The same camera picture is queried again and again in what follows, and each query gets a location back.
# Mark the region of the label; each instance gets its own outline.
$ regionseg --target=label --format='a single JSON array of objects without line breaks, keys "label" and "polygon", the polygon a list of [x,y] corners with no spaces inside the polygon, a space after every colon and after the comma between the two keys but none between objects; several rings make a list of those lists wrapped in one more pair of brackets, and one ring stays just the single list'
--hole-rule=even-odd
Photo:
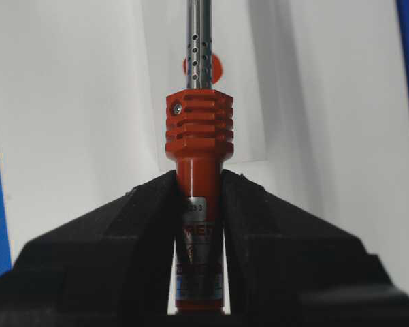
[{"label": "label", "polygon": [[[215,223],[206,217],[206,198],[186,199],[176,240],[176,300],[223,299],[222,239],[213,239]],[[220,253],[211,253],[214,242],[221,242]]]}]

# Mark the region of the silver metal tube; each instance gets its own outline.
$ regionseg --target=silver metal tube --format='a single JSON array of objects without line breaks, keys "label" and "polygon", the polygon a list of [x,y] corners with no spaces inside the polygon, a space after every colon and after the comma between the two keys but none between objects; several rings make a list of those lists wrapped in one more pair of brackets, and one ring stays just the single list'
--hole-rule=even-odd
[{"label": "silver metal tube", "polygon": [[187,0],[187,88],[212,88],[212,0]]}]

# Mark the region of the red plastic part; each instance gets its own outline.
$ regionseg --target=red plastic part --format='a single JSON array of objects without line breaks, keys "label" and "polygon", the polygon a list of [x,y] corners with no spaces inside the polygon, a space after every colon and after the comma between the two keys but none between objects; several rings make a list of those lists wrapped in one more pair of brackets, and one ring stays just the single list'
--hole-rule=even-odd
[{"label": "red plastic part", "polygon": [[[174,114],[180,103],[182,112]],[[212,89],[187,89],[167,97],[166,153],[177,163],[185,197],[205,197],[207,221],[219,219],[220,171],[233,154],[233,98]],[[220,310],[223,300],[177,300],[179,311]]]}]

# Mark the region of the sticker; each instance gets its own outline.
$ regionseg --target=sticker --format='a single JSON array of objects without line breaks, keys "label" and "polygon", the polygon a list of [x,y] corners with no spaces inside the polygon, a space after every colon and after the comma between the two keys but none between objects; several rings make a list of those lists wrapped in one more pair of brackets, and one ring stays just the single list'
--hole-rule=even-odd
[{"label": "sticker", "polygon": [[222,300],[222,247],[217,258],[212,259],[215,223],[206,221],[206,198],[193,197],[186,201],[182,230],[178,234],[181,240],[176,241],[176,300]]}]

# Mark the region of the white backdrop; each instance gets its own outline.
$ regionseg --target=white backdrop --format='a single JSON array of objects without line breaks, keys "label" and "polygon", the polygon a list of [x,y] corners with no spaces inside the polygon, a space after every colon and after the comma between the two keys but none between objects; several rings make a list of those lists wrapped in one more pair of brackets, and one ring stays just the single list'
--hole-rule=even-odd
[{"label": "white backdrop", "polygon": [[[409,293],[409,103],[394,0],[214,0],[215,89],[268,191],[361,237]],[[174,165],[185,0],[0,0],[0,167],[12,260]]]}]

